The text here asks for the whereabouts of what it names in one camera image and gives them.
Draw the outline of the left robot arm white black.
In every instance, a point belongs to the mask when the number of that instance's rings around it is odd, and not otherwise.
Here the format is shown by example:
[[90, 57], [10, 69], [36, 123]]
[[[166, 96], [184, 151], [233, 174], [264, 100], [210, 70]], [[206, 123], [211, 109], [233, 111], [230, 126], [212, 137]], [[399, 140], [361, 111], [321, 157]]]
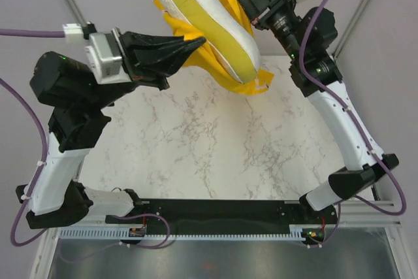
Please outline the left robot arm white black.
[[99, 32], [92, 24], [68, 27], [65, 36], [84, 43], [88, 62], [49, 51], [35, 65], [31, 89], [53, 111], [41, 168], [16, 190], [27, 205], [26, 220], [31, 229], [68, 227], [92, 218], [136, 223], [143, 208], [133, 190], [101, 191], [78, 180], [86, 156], [110, 122], [103, 109], [141, 86], [168, 89], [169, 77], [206, 40]]

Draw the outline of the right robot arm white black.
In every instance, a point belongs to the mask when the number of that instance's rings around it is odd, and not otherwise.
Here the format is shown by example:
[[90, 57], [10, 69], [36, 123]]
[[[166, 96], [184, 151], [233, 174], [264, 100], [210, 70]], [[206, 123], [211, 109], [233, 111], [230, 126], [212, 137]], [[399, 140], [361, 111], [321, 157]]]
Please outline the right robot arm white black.
[[332, 11], [319, 6], [300, 17], [295, 14], [296, 0], [237, 1], [255, 28], [270, 30], [291, 58], [293, 82], [322, 116], [343, 157], [344, 168], [299, 199], [299, 217], [313, 223], [324, 209], [379, 181], [398, 166], [398, 157], [373, 143], [327, 53], [338, 35]]

